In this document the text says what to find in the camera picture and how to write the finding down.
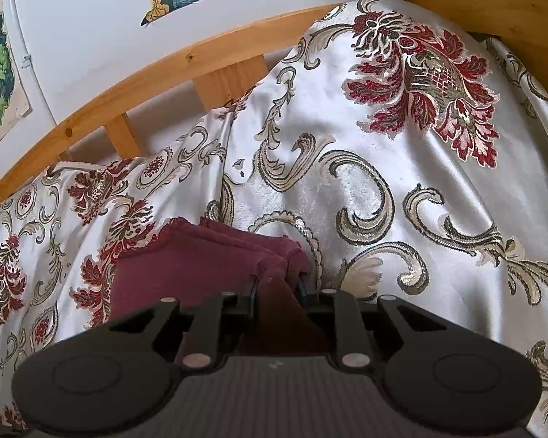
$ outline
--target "maroon cloth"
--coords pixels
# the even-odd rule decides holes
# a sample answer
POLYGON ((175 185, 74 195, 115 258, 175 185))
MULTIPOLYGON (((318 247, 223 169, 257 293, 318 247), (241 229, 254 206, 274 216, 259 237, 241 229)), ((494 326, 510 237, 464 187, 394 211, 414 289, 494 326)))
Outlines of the maroon cloth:
POLYGON ((286 268, 286 260, 270 250, 173 219, 147 246, 118 258, 110 318, 165 297, 178 298, 186 307, 196 306, 223 291, 243 291, 252 277, 284 280, 286 268))
POLYGON ((269 237, 267 235, 253 234, 252 232, 238 231, 224 223, 201 217, 199 225, 203 225, 212 231, 226 234, 235 239, 249 242, 254 245, 267 248, 283 257, 288 262, 286 280, 294 291, 301 274, 308 274, 311 269, 310 261, 298 242, 288 237, 269 237))
POLYGON ((195 306, 203 298, 223 291, 243 291, 254 276, 259 281, 258 320, 255 332, 242 338, 242 351, 327 352, 324 332, 308 319, 292 293, 296 282, 287 275, 289 265, 283 256, 296 261, 296 266, 289 269, 296 279, 297 272, 308 264, 304 252, 301 250, 305 263, 295 251, 297 243, 237 231, 209 219, 202 219, 202 223, 211 228, 182 218, 172 219, 147 246, 118 258, 110 294, 111 318, 145 308, 164 297, 195 306))

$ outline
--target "silver rivet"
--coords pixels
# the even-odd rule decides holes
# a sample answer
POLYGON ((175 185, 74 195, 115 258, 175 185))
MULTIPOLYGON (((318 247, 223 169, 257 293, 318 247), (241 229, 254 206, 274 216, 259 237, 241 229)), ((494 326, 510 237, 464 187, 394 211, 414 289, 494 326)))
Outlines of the silver rivet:
POLYGON ((202 369, 211 364, 211 357, 206 354, 189 354, 183 357, 183 364, 190 369, 202 369))
POLYGON ((371 359, 365 354, 362 354, 360 352, 352 352, 344 355, 341 358, 341 362, 343 362, 343 365, 346 365, 347 367, 356 368, 356 367, 365 367, 371 362, 371 359))

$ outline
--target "wall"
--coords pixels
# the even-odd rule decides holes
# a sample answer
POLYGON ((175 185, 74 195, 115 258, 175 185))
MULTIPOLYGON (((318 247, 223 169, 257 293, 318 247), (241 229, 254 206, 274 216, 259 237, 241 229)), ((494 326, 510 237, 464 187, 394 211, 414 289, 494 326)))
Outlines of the wall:
MULTIPOLYGON (((276 14, 346 0, 202 0, 145 27, 140 22, 150 0, 16 1, 38 83, 54 119, 61 122, 123 78, 191 43, 276 14)), ((191 85, 185 84, 129 115, 145 144, 156 150, 176 137, 178 120, 201 114, 191 85)), ((5 149, 12 159, 30 138, 26 132, 23 139, 10 135, 5 149), (15 145, 16 153, 10 148, 15 145)), ((26 149, 35 141, 26 143, 26 149)), ((110 156, 113 150, 101 134, 73 149, 79 161, 108 161, 110 156)))

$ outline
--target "floral bedspread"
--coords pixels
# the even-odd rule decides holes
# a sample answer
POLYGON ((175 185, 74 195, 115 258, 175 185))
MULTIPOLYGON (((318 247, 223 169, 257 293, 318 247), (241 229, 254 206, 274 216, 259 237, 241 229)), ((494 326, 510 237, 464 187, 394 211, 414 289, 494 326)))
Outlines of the floral bedspread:
POLYGON ((527 355, 548 437, 548 95, 496 39, 399 0, 342 4, 149 159, 59 163, 0 205, 0 423, 30 354, 102 324, 117 256, 206 215, 310 252, 527 355))

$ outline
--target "bed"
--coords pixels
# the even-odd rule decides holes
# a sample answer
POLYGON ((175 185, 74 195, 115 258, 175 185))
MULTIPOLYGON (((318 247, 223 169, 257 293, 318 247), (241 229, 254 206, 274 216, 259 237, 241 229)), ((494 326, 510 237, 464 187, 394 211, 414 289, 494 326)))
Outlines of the bed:
POLYGON ((544 384, 529 427, 548 436, 548 0, 269 18, 58 125, 0 178, 0 423, 22 424, 18 364, 106 321, 118 255, 177 216, 289 235, 316 286, 403 295, 526 354, 544 384), (289 46, 269 74, 263 54, 289 46), (191 79, 208 114, 146 157, 126 112, 191 79), (62 159, 100 127, 119 161, 62 159))

